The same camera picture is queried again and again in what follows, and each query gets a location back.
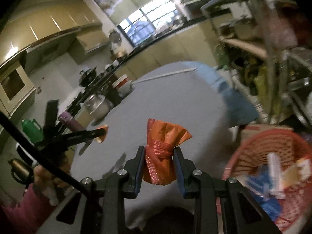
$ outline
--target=kettle handle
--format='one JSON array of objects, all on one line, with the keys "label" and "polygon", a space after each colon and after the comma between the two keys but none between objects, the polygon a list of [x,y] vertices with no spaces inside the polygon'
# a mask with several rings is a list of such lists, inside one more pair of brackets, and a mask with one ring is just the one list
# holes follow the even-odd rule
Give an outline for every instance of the kettle handle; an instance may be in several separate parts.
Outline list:
[{"label": "kettle handle", "polygon": [[39,128],[39,130],[42,132],[42,127],[39,125],[39,123],[35,119],[32,120],[32,123],[36,124],[37,128]]},{"label": "kettle handle", "polygon": [[15,172],[13,171],[13,169],[11,169],[11,175],[13,177],[13,179],[15,179],[16,182],[22,184],[22,185],[26,185],[22,180],[18,179],[16,176],[15,176]]}]

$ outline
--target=orange plastic wrapper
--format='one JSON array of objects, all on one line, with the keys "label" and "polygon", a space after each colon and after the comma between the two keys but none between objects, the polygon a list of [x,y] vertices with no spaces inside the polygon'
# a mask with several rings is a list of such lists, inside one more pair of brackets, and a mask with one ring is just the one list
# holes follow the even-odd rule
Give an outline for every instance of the orange plastic wrapper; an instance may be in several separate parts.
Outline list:
[{"label": "orange plastic wrapper", "polygon": [[162,186],[176,180],[172,160],[174,147],[190,138],[192,135],[180,125],[149,119],[143,179]]}]

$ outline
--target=metal screw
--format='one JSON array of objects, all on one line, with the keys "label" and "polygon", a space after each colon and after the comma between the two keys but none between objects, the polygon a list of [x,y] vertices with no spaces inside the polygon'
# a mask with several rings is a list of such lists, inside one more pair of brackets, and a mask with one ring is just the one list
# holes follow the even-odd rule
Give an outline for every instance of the metal screw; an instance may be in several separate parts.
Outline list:
[{"label": "metal screw", "polygon": [[193,171],[193,174],[196,175],[196,176],[199,176],[199,175],[202,175],[202,171],[201,170],[198,170],[198,169],[195,169]]},{"label": "metal screw", "polygon": [[81,183],[84,184],[84,185],[88,185],[88,184],[91,183],[91,181],[92,181],[91,178],[83,178]]},{"label": "metal screw", "polygon": [[232,184],[235,184],[237,182],[237,178],[229,177],[229,182],[232,183]]},{"label": "metal screw", "polygon": [[127,174],[127,171],[125,169],[120,169],[120,170],[118,170],[117,174],[120,176],[123,176],[123,175]]}]

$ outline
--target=gray tablecloth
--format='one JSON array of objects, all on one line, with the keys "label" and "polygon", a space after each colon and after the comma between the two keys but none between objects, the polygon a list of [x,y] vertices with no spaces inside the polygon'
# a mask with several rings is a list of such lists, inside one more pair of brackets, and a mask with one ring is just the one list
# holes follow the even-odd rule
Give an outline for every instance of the gray tablecloth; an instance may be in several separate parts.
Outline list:
[{"label": "gray tablecloth", "polygon": [[[177,62],[142,78],[181,69],[186,67]],[[77,180],[87,176],[97,180],[123,167],[126,160],[135,157],[139,146],[146,145],[147,120],[153,118],[185,127],[193,138],[181,145],[184,157],[212,177],[220,178],[233,153],[226,112],[222,96],[195,71],[137,83],[134,91],[101,123],[109,126],[106,140],[102,144],[93,142],[81,156],[77,149],[72,176]],[[143,226],[148,217],[169,205],[194,210],[194,200],[182,198],[176,181],[167,186],[143,181],[138,198],[125,200],[127,226]]]}]

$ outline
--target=human hand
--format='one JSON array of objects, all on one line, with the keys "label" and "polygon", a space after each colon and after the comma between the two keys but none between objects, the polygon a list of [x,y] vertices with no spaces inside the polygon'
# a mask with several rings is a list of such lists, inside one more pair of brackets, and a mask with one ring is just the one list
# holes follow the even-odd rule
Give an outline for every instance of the human hand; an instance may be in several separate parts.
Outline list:
[{"label": "human hand", "polygon": [[[60,169],[65,173],[69,173],[71,165],[69,164],[68,157],[65,156],[63,162],[60,166]],[[68,186],[67,183],[63,182],[61,179],[55,177],[43,166],[38,165],[34,168],[34,184],[40,191],[45,190],[45,188],[52,186],[53,184],[57,187],[64,188]]]}]

